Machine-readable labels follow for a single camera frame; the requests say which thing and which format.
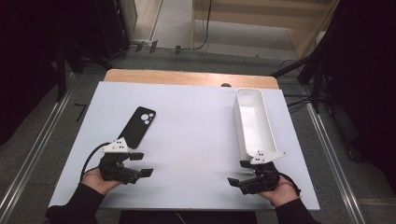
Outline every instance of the black sleeve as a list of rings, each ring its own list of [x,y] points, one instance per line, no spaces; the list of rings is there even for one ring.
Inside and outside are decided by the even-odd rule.
[[[301,199],[296,199],[276,208],[279,224],[318,224],[306,209]]]
[[[50,207],[46,217],[51,224],[97,224],[95,214],[104,198],[105,195],[80,183],[70,201]]]

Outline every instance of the floor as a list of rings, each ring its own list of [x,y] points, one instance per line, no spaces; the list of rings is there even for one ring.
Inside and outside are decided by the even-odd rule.
[[[158,40],[157,47],[173,49],[175,46],[187,48],[190,45],[191,1],[178,0],[136,0],[141,14],[152,15],[149,19],[139,17],[134,40],[136,43]],[[204,42],[205,21],[196,21],[195,46]],[[230,24],[224,22],[209,23],[209,38],[201,52],[186,52],[186,59],[178,60],[171,51],[159,51],[153,55],[146,49],[139,53],[127,52],[118,57],[114,63],[117,67],[139,69],[169,69],[206,71],[261,75],[271,74],[287,64],[297,60],[292,44],[285,29],[275,27],[258,27]],[[0,146],[0,195],[6,195],[7,187],[19,175],[26,158],[36,154],[37,161],[29,164],[32,169],[24,190],[17,195],[19,201],[6,216],[1,215],[0,223],[43,223],[43,214],[50,201],[51,192],[56,186],[69,149],[73,146],[79,126],[83,119],[78,119],[84,111],[79,105],[88,105],[98,81],[103,80],[106,70],[89,63],[83,75],[74,74],[69,79],[72,93],[63,105],[56,105],[56,89],[46,95],[35,111],[26,119],[10,141]],[[281,77],[278,82],[285,93],[301,94],[304,88],[296,81],[297,70]],[[44,145],[38,146],[36,136],[42,136],[42,127],[54,108],[62,112],[55,116],[56,126],[48,138],[43,137]],[[313,212],[315,218],[331,223],[393,223],[396,220],[396,198],[382,175],[370,163],[356,163],[349,159],[347,146],[339,133],[336,122],[320,105],[319,119],[331,140],[337,160],[340,161],[344,175],[354,193],[365,221],[354,222],[349,218],[350,211],[344,204],[339,183],[334,181],[334,171],[327,163],[323,142],[318,138],[317,128],[309,107],[291,114],[293,124],[302,148],[311,178],[317,187],[317,195],[322,210]],[[98,212],[100,223],[117,223],[119,211]],[[273,211],[257,213],[259,223],[276,223]]]

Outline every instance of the gripper camera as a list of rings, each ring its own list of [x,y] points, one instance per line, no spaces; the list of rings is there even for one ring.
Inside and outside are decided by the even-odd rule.
[[[259,151],[251,161],[240,161],[243,168],[253,169],[256,177],[244,181],[228,177],[228,182],[231,186],[240,188],[243,194],[256,194],[258,192],[275,190],[282,175],[293,185],[297,195],[300,196],[301,191],[294,184],[294,181],[287,175],[280,173],[273,163],[273,160],[286,155],[286,153],[281,152]]]
[[[99,169],[104,180],[117,180],[126,185],[135,184],[139,178],[150,177],[154,169],[136,171],[123,166],[123,162],[140,161],[144,157],[142,152],[132,152],[122,137],[109,145],[99,148],[105,155],[100,160]]]

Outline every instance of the gray floor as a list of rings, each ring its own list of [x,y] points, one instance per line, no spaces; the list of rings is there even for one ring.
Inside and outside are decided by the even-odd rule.
[[[170,7],[167,5],[169,3],[172,1],[165,1],[164,7]],[[162,18],[155,35],[159,40],[159,46],[163,44],[162,47],[173,48],[174,45],[184,46],[183,43],[188,43],[186,36],[175,35],[176,32],[169,32],[169,29],[168,33],[165,32],[165,24],[169,24],[169,21],[165,21],[172,20],[170,14],[163,11]],[[200,27],[201,23],[199,21],[197,23],[196,26]],[[228,31],[226,30],[234,28],[227,24],[219,29],[223,29],[222,34],[227,35]],[[115,67],[126,69],[162,69],[245,75],[271,74],[278,70],[284,60],[295,59],[295,55],[293,55],[290,42],[282,30],[272,28],[264,30],[267,31],[265,36],[268,37],[268,42],[256,39],[254,34],[247,35],[248,31],[244,31],[242,35],[234,35],[234,39],[227,42],[227,45],[221,44],[223,37],[215,38],[216,34],[213,34],[208,39],[209,48],[204,52],[183,51],[176,55],[173,51],[165,49],[157,49],[153,54],[149,54],[147,49],[140,52],[131,50],[120,55],[111,63]],[[262,42],[260,43],[262,48],[256,48],[258,46],[256,44],[252,48],[244,46],[246,43],[244,40],[249,36],[254,36],[252,39],[256,39],[258,44]],[[277,39],[280,39],[283,44],[277,45],[277,42],[271,44],[272,40]],[[83,121],[83,119],[77,121],[81,107],[75,104],[88,105],[97,83],[103,80],[106,73],[105,69],[95,63],[86,63],[86,65],[84,74],[76,75],[77,81],[72,86],[73,89],[64,112],[51,133],[21,197],[10,214],[8,223],[43,223],[46,220],[44,214],[54,191],[53,186],[59,178]],[[301,94],[301,87],[296,81],[297,75],[298,71],[293,71],[281,77],[278,80],[280,89],[288,94]],[[7,187],[17,175],[52,108],[55,107],[56,93],[56,88],[49,92],[13,137],[0,146],[0,176],[2,176],[0,195],[4,195]],[[297,100],[298,98],[287,98],[288,102]],[[384,175],[370,163],[355,163],[348,158],[347,144],[339,133],[335,121],[326,113],[323,105],[320,106],[320,115],[324,126],[346,177],[360,202],[367,223],[394,223],[396,220],[395,195]],[[302,107],[290,115],[309,173],[317,189],[321,210],[312,212],[312,214],[323,223],[352,223],[307,108]],[[117,223],[120,211],[101,210],[97,216],[100,223]],[[257,216],[259,223],[276,223],[273,211],[258,211]]]

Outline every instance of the person's hand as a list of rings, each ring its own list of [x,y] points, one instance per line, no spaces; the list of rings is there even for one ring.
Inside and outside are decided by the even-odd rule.
[[[291,202],[299,198],[293,185],[289,180],[283,176],[280,177],[277,187],[273,191],[263,191],[258,193],[263,198],[269,200],[275,207],[279,207],[282,204]]]
[[[85,174],[81,183],[103,195],[107,194],[109,191],[121,184],[120,181],[115,180],[105,181],[100,174],[99,168],[93,169]]]

